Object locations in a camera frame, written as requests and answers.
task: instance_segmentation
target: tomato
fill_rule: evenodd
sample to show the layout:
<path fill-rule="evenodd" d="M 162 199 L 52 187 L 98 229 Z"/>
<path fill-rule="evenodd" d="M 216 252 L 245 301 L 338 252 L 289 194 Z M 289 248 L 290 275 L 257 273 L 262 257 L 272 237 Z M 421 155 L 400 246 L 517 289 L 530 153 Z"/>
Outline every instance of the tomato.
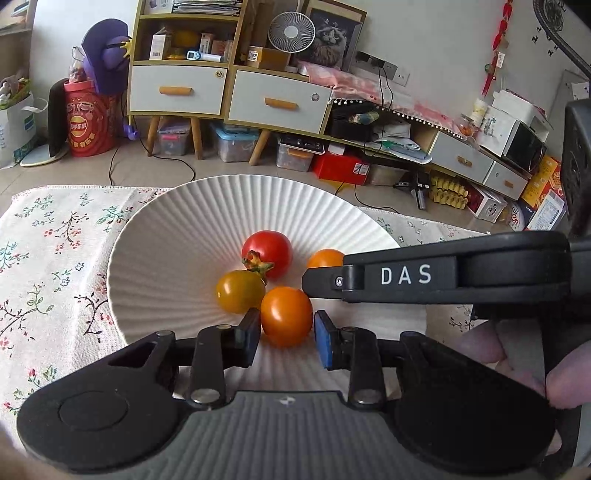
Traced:
<path fill-rule="evenodd" d="M 342 267 L 344 256 L 345 254 L 331 248 L 318 250 L 310 257 L 306 268 Z"/>
<path fill-rule="evenodd" d="M 287 273 L 293 260 L 291 242 L 283 233 L 263 230 L 251 235 L 242 247 L 242 263 L 263 280 L 276 280 Z"/>
<path fill-rule="evenodd" d="M 219 306 L 228 313 L 244 314 L 260 308 L 265 296 L 265 283 L 256 272 L 234 270 L 226 273 L 216 285 Z"/>
<path fill-rule="evenodd" d="M 277 347 L 302 343 L 312 329 L 312 302 L 296 288 L 273 288 L 261 303 L 261 325 Z"/>

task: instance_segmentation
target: ribbed plate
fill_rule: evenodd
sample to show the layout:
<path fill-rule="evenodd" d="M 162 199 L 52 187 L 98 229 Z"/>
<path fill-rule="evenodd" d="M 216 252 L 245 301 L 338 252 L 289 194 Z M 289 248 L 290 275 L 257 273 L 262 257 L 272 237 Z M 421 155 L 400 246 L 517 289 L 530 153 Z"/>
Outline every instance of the ribbed plate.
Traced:
<path fill-rule="evenodd" d="M 214 290 L 224 273 L 243 268 L 244 240 L 276 230 L 291 240 L 294 262 L 278 284 L 301 287 L 308 258 L 322 248 L 345 254 L 398 248 L 369 216 L 323 190 L 292 180 L 255 175 L 210 177 L 157 197 L 123 228 L 109 261 L 109 305 L 125 342 L 157 330 L 177 338 L 196 336 L 241 317 L 225 313 Z M 276 284 L 269 283 L 268 289 Z M 373 330 L 396 339 L 406 330 L 423 332 L 423 306 L 314 300 L 338 326 Z M 261 338 L 255 363 L 226 372 L 229 391 L 348 390 L 348 373 L 322 369 L 312 336 L 301 347 L 275 349 Z"/>

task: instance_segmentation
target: drawer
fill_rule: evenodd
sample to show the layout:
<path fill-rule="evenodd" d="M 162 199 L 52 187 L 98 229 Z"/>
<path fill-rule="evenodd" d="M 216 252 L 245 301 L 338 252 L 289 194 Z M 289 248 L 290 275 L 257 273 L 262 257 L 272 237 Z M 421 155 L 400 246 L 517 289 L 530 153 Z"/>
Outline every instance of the drawer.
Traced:
<path fill-rule="evenodd" d="M 312 83 L 238 70 L 228 120 L 319 134 L 331 92 Z"/>
<path fill-rule="evenodd" d="M 482 183 L 494 160 L 476 151 L 470 145 L 438 132 L 429 154 L 433 163 L 460 174 L 467 179 Z"/>
<path fill-rule="evenodd" d="M 132 67 L 129 110 L 219 115 L 227 76 L 226 69 L 215 67 Z M 166 87 L 177 87 L 177 91 Z"/>
<path fill-rule="evenodd" d="M 510 199 L 517 200 L 525 190 L 527 180 L 496 161 L 482 184 Z"/>

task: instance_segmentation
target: wooden cabinet leg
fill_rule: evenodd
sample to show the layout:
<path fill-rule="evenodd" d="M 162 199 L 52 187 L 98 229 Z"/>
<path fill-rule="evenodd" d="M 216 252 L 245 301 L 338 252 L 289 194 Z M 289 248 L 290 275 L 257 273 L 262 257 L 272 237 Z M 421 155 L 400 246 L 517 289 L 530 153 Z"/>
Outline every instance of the wooden cabinet leg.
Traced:
<path fill-rule="evenodd" d="M 148 149 L 148 156 L 152 156 L 152 152 L 154 152 L 154 143 L 156 142 L 156 135 L 158 134 L 158 126 L 160 124 L 160 117 L 158 115 L 154 115 L 152 120 L 150 120 L 150 130 L 148 131 L 148 144 L 146 148 Z"/>
<path fill-rule="evenodd" d="M 269 135 L 271 135 L 271 130 L 263 130 L 261 132 L 261 136 L 259 137 L 258 142 L 256 142 L 255 149 L 252 152 L 251 160 L 248 163 L 251 167 L 254 167 L 256 164 L 258 164 L 262 151 L 265 150 L 267 142 L 269 141 Z"/>
<path fill-rule="evenodd" d="M 201 138 L 201 122 L 199 121 L 199 118 L 191 118 L 191 131 L 193 132 L 195 158 L 197 158 L 197 160 L 203 160 L 203 141 Z"/>

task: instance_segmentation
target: fan grille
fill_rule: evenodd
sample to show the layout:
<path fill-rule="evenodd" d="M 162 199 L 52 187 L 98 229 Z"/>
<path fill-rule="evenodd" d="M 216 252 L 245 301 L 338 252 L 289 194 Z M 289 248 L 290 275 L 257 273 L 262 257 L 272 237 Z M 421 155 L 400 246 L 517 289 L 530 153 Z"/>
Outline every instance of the fan grille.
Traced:
<path fill-rule="evenodd" d="M 298 53 L 307 49 L 316 36 L 316 28 L 307 16 L 298 12 L 277 15 L 269 28 L 269 41 L 277 50 Z"/>

